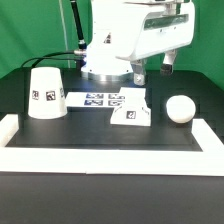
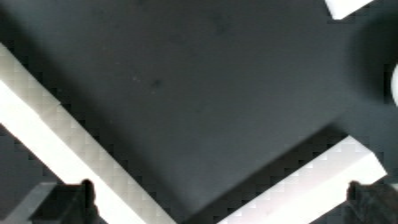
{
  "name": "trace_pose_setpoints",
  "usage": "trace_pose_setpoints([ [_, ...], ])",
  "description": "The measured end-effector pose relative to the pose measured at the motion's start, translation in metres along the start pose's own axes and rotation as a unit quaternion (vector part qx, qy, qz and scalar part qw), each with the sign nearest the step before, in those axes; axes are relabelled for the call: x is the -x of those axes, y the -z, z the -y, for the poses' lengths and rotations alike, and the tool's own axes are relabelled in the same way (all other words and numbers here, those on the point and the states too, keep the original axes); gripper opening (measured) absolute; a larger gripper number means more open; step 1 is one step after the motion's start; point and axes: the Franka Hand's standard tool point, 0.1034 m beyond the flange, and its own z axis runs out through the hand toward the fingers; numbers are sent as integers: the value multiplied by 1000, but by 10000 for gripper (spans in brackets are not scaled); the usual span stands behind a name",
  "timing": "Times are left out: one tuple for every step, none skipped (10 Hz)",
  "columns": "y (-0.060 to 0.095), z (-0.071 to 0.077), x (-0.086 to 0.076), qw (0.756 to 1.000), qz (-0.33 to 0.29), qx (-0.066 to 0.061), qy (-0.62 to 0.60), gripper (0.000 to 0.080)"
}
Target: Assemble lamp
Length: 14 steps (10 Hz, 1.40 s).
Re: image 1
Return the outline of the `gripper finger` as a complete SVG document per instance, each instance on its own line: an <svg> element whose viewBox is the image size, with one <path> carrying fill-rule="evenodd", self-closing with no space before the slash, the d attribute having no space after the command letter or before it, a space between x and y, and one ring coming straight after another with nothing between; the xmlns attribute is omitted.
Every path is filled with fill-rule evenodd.
<svg viewBox="0 0 224 224"><path fill-rule="evenodd" d="M143 86L146 82L145 61L136 60L131 63L133 70L134 83Z"/></svg>
<svg viewBox="0 0 224 224"><path fill-rule="evenodd" d="M173 64L176 59L176 50L167 51L164 55L163 63L160 67L162 75L171 75L173 73Z"/></svg>

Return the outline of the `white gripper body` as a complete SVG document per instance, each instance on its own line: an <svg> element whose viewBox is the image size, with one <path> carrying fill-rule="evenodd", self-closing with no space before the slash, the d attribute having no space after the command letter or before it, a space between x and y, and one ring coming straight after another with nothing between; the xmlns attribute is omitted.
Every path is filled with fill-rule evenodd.
<svg viewBox="0 0 224 224"><path fill-rule="evenodd" d="M192 1L125 2L117 18L115 56L135 61L189 45L194 35L195 6Z"/></svg>

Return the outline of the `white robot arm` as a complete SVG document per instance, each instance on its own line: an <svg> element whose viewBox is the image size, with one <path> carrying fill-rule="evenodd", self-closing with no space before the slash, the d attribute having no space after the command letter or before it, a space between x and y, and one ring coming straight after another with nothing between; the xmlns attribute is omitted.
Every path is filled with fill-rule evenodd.
<svg viewBox="0 0 224 224"><path fill-rule="evenodd" d="M173 73L177 51L194 35L192 0L91 0L93 37L82 76L101 82L146 82L146 60L162 54L160 72Z"/></svg>

